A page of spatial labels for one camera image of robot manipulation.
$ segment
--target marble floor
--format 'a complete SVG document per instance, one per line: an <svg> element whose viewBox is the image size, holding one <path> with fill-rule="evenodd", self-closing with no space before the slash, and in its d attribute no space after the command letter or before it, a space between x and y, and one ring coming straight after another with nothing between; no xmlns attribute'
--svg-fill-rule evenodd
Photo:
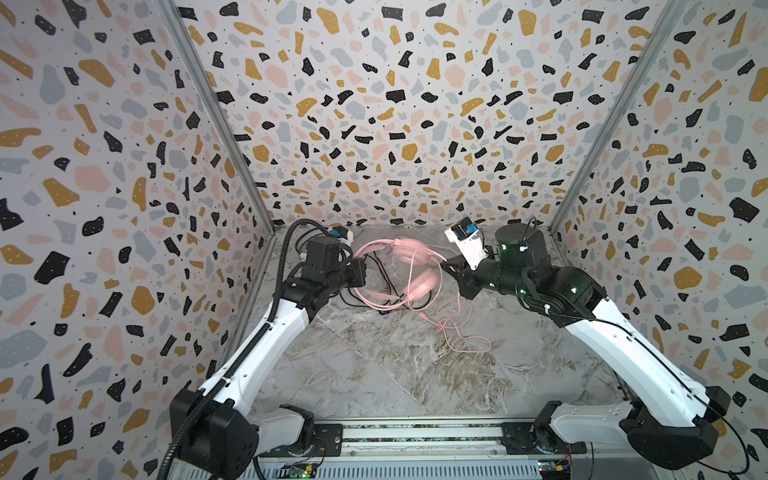
<svg viewBox="0 0 768 480"><path fill-rule="evenodd" d="M266 312L274 289L283 235L279 231L247 331ZM493 244L493 229L484 229ZM354 250L377 238L412 237L446 257L458 254L438 227L353 227ZM553 263L558 263L551 249ZM408 280L408 265L379 252L395 285ZM299 261L291 243L286 272ZM369 262L368 286L383 290ZM456 298L455 281L445 275L439 298L425 312ZM356 303L344 292L344 297ZM470 302L462 299L463 321ZM455 308L456 302L444 310ZM520 307L514 297L481 292L463 335L492 341L487 353L456 353L443 334L411 311L380 315L347 306L337 296L288 347L267 377L251 409L264 412L290 403L318 417L485 415L535 416L548 400L603 404L618 401L611 370L583 343L552 321ZM455 335L449 333L452 342ZM483 349L481 340L460 343Z"/></svg>

